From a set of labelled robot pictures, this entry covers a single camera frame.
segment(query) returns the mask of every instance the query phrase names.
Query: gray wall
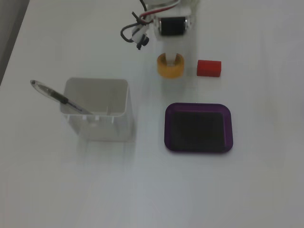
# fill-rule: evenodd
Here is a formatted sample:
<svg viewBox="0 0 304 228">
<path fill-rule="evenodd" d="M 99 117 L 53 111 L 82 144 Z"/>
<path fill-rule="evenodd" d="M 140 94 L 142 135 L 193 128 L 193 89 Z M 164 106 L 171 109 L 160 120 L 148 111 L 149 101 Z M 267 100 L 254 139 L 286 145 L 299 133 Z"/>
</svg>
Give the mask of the gray wall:
<svg viewBox="0 0 304 228">
<path fill-rule="evenodd" d="M 0 83 L 29 0 L 0 0 Z"/>
</svg>

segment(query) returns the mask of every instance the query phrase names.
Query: yellow ring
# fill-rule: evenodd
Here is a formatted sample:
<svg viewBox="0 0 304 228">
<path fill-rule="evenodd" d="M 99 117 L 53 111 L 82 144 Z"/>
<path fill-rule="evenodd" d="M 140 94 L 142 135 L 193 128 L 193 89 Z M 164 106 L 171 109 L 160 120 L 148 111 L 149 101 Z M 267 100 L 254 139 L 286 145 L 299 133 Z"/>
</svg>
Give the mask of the yellow ring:
<svg viewBox="0 0 304 228">
<path fill-rule="evenodd" d="M 185 68 L 185 60 L 182 55 L 177 54 L 175 64 L 173 66 L 167 65 L 166 53 L 161 54 L 157 58 L 157 71 L 165 78 L 177 78 L 183 75 Z"/>
</svg>

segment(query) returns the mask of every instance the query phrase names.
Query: red wire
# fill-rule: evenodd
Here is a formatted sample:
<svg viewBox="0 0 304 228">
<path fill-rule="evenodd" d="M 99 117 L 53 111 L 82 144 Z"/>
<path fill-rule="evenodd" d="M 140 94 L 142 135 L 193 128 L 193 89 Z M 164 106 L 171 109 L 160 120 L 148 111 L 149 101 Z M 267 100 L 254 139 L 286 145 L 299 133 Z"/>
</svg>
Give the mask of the red wire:
<svg viewBox="0 0 304 228">
<path fill-rule="evenodd" d="M 170 6 L 170 7 L 167 7 L 167 8 L 162 8 L 162 9 L 156 9 L 156 10 L 148 11 L 148 12 L 142 13 L 142 14 L 139 16 L 139 18 L 141 19 L 141 18 L 144 17 L 144 16 L 151 15 L 151 14 L 154 14 L 154 13 L 163 12 L 163 11 L 172 9 L 172 8 L 174 8 L 174 7 L 175 7 L 175 6 Z"/>
</svg>

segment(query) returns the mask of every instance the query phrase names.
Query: white table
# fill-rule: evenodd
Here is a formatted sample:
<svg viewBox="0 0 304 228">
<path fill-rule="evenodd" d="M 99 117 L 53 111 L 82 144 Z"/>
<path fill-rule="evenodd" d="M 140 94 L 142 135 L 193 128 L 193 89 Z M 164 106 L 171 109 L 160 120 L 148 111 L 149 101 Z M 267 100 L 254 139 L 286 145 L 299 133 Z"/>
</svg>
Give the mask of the white table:
<svg viewBox="0 0 304 228">
<path fill-rule="evenodd" d="M 119 36 L 142 11 L 137 0 L 31 0 L 0 86 L 0 227 L 302 228 L 303 8 L 203 0 L 185 76 L 166 81 L 153 37 L 138 51 Z M 222 61 L 221 78 L 196 77 L 198 59 Z M 63 91 L 74 76 L 129 81 L 134 145 L 80 152 L 58 104 L 29 84 Z M 164 111 L 174 102 L 226 105 L 232 151 L 168 152 Z"/>
</svg>

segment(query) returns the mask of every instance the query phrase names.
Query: black cable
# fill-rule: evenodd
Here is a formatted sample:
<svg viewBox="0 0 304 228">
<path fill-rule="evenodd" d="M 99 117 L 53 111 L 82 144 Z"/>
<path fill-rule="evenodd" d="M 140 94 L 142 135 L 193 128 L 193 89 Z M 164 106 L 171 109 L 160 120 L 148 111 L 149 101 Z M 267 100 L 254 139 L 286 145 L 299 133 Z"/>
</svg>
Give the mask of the black cable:
<svg viewBox="0 0 304 228">
<path fill-rule="evenodd" d="M 128 43 L 133 43 L 134 41 L 131 40 L 131 39 L 127 39 L 127 37 L 124 36 L 124 31 L 125 31 L 126 29 L 128 29 L 128 28 L 132 28 L 132 27 L 138 26 L 138 25 L 140 25 L 140 23 L 134 23 L 134 24 L 131 24 L 131 25 L 127 25 L 127 26 L 123 27 L 123 29 L 120 31 L 120 35 L 122 36 L 122 38 L 123 38 L 126 42 L 128 42 Z"/>
<path fill-rule="evenodd" d="M 146 4 L 144 3 L 143 0 L 139 0 L 139 1 L 141 2 L 142 7 L 143 7 L 144 11 L 146 12 L 146 11 L 147 11 L 147 6 L 146 6 Z M 131 25 L 127 25 L 127 26 L 123 27 L 122 30 L 120 31 L 121 37 L 122 37 L 126 42 L 128 42 L 128 43 L 133 43 L 134 41 L 131 40 L 131 39 L 127 39 L 127 37 L 125 37 L 124 31 L 125 31 L 126 29 L 132 28 L 132 27 L 138 26 L 138 25 L 148 25 L 148 24 L 150 24 L 150 22 L 147 23 L 147 22 L 142 21 L 134 12 L 132 12 L 132 15 L 136 18 L 137 23 L 134 23 L 134 24 L 131 24 Z"/>
<path fill-rule="evenodd" d="M 146 11 L 147 11 L 147 6 L 146 6 L 146 4 L 143 2 L 143 0 L 139 0 L 139 1 L 141 2 L 142 6 L 143 6 L 143 9 L 144 9 L 144 11 L 146 12 Z"/>
<path fill-rule="evenodd" d="M 144 22 L 134 12 L 132 12 L 132 15 L 135 17 L 137 23 L 140 23 L 141 25 L 149 25 L 149 24 L 152 23 L 152 21 L 151 22 Z"/>
</svg>

